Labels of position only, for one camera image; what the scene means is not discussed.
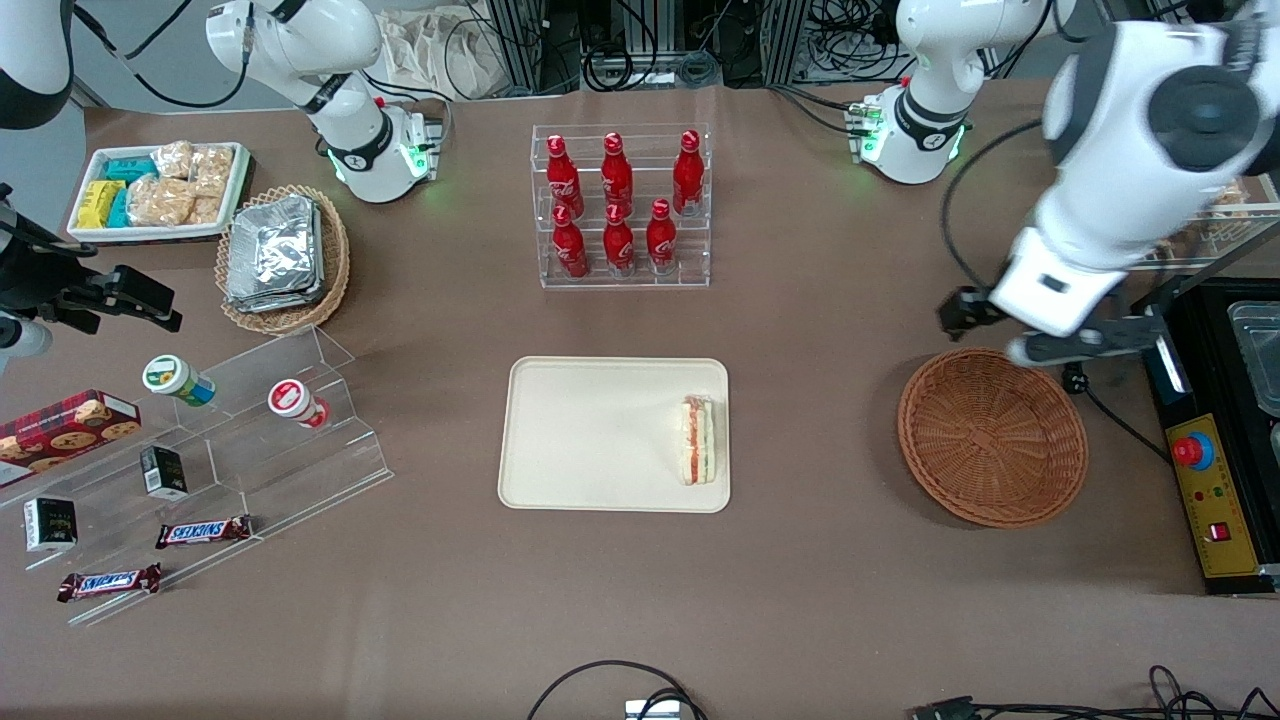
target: aluminum foil package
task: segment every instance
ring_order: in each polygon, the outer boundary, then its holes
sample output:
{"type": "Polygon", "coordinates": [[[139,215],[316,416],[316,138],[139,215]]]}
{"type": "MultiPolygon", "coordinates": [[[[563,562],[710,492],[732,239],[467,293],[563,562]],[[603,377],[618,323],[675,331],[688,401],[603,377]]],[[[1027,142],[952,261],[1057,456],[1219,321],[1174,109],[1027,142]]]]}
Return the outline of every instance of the aluminum foil package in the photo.
{"type": "Polygon", "coordinates": [[[324,297],[320,208],[301,195],[237,213],[228,247],[227,302],[242,313],[324,297]]]}

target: red lid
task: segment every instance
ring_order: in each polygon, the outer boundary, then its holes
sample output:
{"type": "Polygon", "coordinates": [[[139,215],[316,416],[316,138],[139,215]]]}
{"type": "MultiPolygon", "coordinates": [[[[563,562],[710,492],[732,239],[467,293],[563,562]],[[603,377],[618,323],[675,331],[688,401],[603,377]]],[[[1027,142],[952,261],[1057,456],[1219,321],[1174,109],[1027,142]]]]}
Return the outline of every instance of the red lid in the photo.
{"type": "Polygon", "coordinates": [[[271,404],[271,410],[288,414],[291,410],[297,410],[298,405],[302,404],[302,383],[298,380],[280,380],[271,388],[268,400],[271,404]]]}

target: coca-cola bottle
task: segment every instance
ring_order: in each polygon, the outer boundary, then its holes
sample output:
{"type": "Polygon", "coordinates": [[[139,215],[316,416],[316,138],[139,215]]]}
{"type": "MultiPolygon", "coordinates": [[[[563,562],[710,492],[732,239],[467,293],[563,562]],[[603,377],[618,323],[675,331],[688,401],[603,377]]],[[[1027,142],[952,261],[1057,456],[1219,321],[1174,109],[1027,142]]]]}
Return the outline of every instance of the coca-cola bottle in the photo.
{"type": "Polygon", "coordinates": [[[676,269],[676,223],[671,219],[671,204],[660,197],[653,201],[645,241],[654,274],[669,275],[676,269]]]}
{"type": "Polygon", "coordinates": [[[547,161],[547,182],[552,186],[552,197],[557,205],[568,208],[572,219],[582,217],[585,205],[582,202],[582,186],[577,181],[577,168],[564,150],[564,138],[553,135],[547,138],[547,151],[550,160],[547,161]]]}
{"type": "Polygon", "coordinates": [[[676,158],[675,192],[671,204],[677,215],[689,218],[703,211],[703,155],[698,151],[698,131],[686,129],[680,136],[680,158],[676,158]]]}
{"type": "Polygon", "coordinates": [[[631,163],[622,154],[622,136],[611,132],[604,136],[604,164],[600,165],[600,178],[604,182],[604,204],[617,205],[622,217],[631,217],[631,163]]]}
{"type": "Polygon", "coordinates": [[[627,217],[622,214],[622,208],[608,205],[604,208],[604,256],[609,261],[609,274],[616,278],[626,278],[635,273],[635,256],[631,249],[631,228],[627,227],[627,217]]]}
{"type": "Polygon", "coordinates": [[[561,266],[572,279],[586,277],[591,270],[586,261],[586,246],[582,243],[582,231],[573,224],[568,208],[557,205],[552,210],[552,219],[556,222],[556,232],[552,233],[552,242],[556,245],[556,256],[559,258],[561,266]]]}

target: brown tabletop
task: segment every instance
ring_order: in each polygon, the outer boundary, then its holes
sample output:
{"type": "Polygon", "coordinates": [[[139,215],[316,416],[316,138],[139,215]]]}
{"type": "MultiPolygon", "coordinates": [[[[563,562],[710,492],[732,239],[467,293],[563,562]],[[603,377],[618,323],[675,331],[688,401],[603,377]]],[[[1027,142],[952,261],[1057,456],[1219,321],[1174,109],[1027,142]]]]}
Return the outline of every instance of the brown tabletop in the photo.
{"type": "MultiPolygon", "coordinates": [[[[989,83],[969,151],[1034,117],[1043,90],[989,83]]],[[[1047,525],[966,525],[908,473],[899,393],[951,347],[933,309],[961,281],[937,229],[942,182],[896,186],[851,165],[837,133],[764,91],[576,94],[456,113],[439,182],[384,206],[344,191],[301,113],[86,114],[90,147],[234,140],[260,163],[255,191],[300,183],[334,200],[353,270],[325,329],[357,356],[356,406],[396,478],[88,629],[65,626],[55,588],[6,551],[5,717],[522,717],[559,673],[602,657],[673,673],[721,719],[899,717],[961,693],[1134,703],[1153,662],[1215,697],[1274,685],[1280,606],[1201,596],[1171,474],[1092,406],[1088,482],[1047,525]],[[544,292],[531,126],[689,120],[717,133],[710,288],[544,292]],[[507,373],[525,355],[723,361],[728,507],[504,507],[507,373]]],[[[983,160],[957,196],[957,238],[986,272],[1052,181],[1033,136],[983,160]]],[[[212,245],[93,261],[113,263],[177,288],[182,332],[118,318],[93,338],[55,328],[49,355],[0,379],[0,415],[84,387],[137,396],[138,369],[159,352],[211,365],[265,340],[220,314],[212,245]]],[[[1016,331],[968,340],[1001,346],[1016,331]]],[[[1139,364],[1097,365],[1098,393],[1157,437],[1139,364]]],[[[20,528],[0,528],[0,546],[20,544],[20,528]]],[[[543,714],[618,717],[623,700],[657,687],[596,671],[543,714]]]]}

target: white bag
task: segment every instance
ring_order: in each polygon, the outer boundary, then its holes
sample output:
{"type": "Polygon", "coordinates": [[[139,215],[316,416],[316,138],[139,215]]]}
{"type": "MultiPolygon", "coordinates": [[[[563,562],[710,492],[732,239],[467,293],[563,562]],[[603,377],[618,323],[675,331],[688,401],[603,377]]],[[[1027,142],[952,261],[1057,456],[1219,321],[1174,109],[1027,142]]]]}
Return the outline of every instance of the white bag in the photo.
{"type": "MultiPolygon", "coordinates": [[[[474,8],[476,14],[488,19],[483,3],[474,8]]],[[[466,5],[379,13],[378,26],[383,31],[383,58],[389,81],[426,87],[457,100],[477,100],[506,87],[508,81],[498,56],[498,33],[488,22],[475,22],[476,14],[466,5]],[[458,23],[465,24],[454,32],[458,23]]]]}

